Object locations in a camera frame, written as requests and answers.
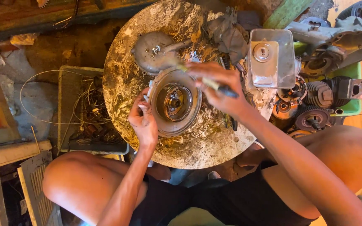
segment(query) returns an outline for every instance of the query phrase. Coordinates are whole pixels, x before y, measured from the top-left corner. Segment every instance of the dirty table surface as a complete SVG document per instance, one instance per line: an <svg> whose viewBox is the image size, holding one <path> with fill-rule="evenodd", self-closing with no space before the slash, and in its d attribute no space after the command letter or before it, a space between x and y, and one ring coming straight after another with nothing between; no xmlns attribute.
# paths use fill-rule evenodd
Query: dirty table surface
<svg viewBox="0 0 362 226"><path fill-rule="evenodd" d="M108 52L103 89L108 113L121 136L136 150L139 141L127 121L133 101L148 86L153 76L143 75L134 62L130 50L142 34L162 31L175 41L192 38L190 48L180 51L184 61L215 61L219 51L200 39L203 14L209 11L209 20L223 15L225 5L216 1L163 0L143 9L120 30ZM264 118L272 113L275 89L253 87L250 76L244 79L244 91L254 95L254 101ZM159 137L152 160L160 164L183 169L212 167L228 161L248 148L256 137L244 126L234 132L224 127L224 115L210 106L203 96L202 106L194 124L182 135L173 138Z"/></svg>

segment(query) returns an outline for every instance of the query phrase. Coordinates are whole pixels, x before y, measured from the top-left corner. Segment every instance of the concrete floor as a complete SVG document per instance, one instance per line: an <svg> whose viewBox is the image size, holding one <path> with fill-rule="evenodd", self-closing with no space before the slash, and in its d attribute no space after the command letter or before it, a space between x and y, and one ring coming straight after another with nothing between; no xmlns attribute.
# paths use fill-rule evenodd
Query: concrete floor
<svg viewBox="0 0 362 226"><path fill-rule="evenodd" d="M317 0L301 19L316 16L326 20L328 10L333 5L332 0ZM0 77L13 84L13 91L11 86L4 90L10 89L13 92L12 102L20 108L18 92L23 83L37 73L59 69L62 65L103 68L112 41L126 22L127 19L111 19L95 25L77 24L62 31L41 34L32 46L3 53L6 65L0 65ZM49 72L39 75L26 86L23 98L31 113L47 121L57 121L57 84L58 72ZM21 111L15 119L22 136L32 139L29 132L30 126L33 126L38 139L50 139L56 150L57 125L41 122L24 113L23 109ZM233 159L219 166L195 171L173 169L171 183L179 184L183 181L184 185L191 186L204 180L211 171L217 171L223 178L234 181L248 172L234 162ZM79 225L78 221L65 222L66 225Z"/></svg>

